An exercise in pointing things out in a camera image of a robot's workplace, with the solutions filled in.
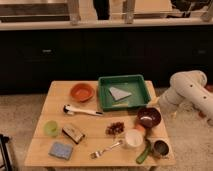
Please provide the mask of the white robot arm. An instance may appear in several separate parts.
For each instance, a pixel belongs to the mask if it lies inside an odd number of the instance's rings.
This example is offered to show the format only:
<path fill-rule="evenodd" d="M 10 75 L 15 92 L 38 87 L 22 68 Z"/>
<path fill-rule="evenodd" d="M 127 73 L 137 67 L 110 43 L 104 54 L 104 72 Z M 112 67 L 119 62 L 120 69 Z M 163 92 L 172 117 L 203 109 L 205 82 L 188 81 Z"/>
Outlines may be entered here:
<path fill-rule="evenodd" d="M 175 112 L 188 100 L 207 116 L 213 127 L 213 93 L 205 89 L 207 76 L 200 70 L 177 72 L 170 77 L 170 87 L 159 97 L 158 104 L 165 113 Z"/>

